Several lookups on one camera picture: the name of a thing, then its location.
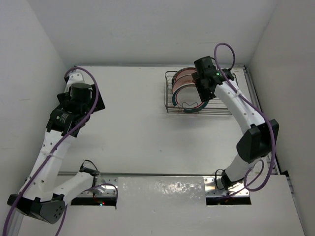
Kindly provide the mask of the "white plate teal rim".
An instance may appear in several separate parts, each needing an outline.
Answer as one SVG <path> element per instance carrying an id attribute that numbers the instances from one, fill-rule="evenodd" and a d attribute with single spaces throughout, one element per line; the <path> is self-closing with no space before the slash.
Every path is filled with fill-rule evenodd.
<path id="1" fill-rule="evenodd" d="M 208 105 L 208 101 L 201 101 L 195 86 L 185 85 L 180 86 L 172 94 L 172 104 L 175 108 L 181 109 L 184 113 L 197 113 Z"/>

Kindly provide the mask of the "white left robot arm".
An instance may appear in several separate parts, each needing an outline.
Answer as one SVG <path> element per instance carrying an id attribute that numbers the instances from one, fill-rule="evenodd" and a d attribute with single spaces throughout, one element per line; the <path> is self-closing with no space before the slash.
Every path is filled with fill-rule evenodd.
<path id="1" fill-rule="evenodd" d="M 20 191 L 11 194 L 7 200 L 11 210 L 55 224 L 65 212 L 66 205 L 93 185 L 99 172 L 81 168 L 75 177 L 55 186 L 62 162 L 80 129 L 93 113 L 105 108 L 97 83 L 86 84 L 83 72 L 92 76 L 81 67 L 66 72 L 66 88 L 57 95 L 59 105 L 50 114 L 35 165 Z"/>

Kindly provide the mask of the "white plate red characters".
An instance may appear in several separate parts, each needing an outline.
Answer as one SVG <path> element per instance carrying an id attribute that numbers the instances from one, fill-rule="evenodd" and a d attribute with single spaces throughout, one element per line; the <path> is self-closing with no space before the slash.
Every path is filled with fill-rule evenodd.
<path id="1" fill-rule="evenodd" d="M 191 74 L 176 76 L 174 82 L 172 83 L 172 93 L 174 93 L 180 86 L 185 85 L 195 85 Z"/>

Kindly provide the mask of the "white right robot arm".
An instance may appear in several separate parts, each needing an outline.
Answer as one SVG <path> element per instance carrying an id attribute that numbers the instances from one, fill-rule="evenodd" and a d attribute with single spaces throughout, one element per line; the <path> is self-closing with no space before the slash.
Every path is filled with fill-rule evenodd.
<path id="1" fill-rule="evenodd" d="M 243 134 L 236 145 L 236 157 L 221 175 L 221 185 L 227 190 L 242 181 L 258 160 L 275 152 L 279 124 L 259 113 L 241 93 L 230 71 L 219 71 L 210 56 L 196 60 L 194 66 L 196 72 L 192 77 L 201 101 L 220 99 Z"/>

